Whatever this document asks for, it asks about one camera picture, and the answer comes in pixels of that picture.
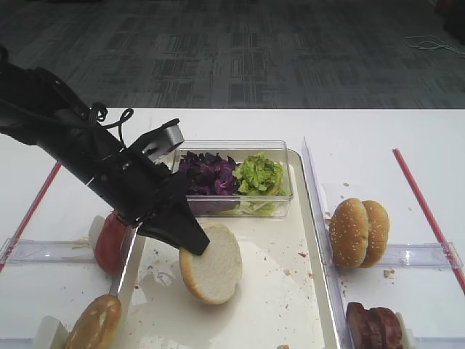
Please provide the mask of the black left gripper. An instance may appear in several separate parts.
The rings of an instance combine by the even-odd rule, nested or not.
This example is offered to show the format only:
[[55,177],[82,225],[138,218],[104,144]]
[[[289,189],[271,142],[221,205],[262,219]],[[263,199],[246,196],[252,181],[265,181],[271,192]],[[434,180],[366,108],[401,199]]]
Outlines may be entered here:
[[204,253],[210,240],[187,202],[190,181],[184,174],[130,150],[91,113],[62,109],[54,117],[68,126],[60,135],[58,159],[111,205],[121,222],[137,225],[140,236]]

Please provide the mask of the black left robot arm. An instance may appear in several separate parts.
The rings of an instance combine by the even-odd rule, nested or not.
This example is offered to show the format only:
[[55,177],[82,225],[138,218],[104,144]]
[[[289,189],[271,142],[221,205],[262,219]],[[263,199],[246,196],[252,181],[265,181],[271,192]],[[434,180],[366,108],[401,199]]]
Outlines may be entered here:
[[161,162],[183,143],[179,122],[172,119],[127,145],[111,129],[133,113],[128,108],[107,123],[104,103],[87,105],[50,71],[20,68],[1,51],[1,133],[42,148],[140,235],[201,255],[209,238],[187,202],[189,180]]

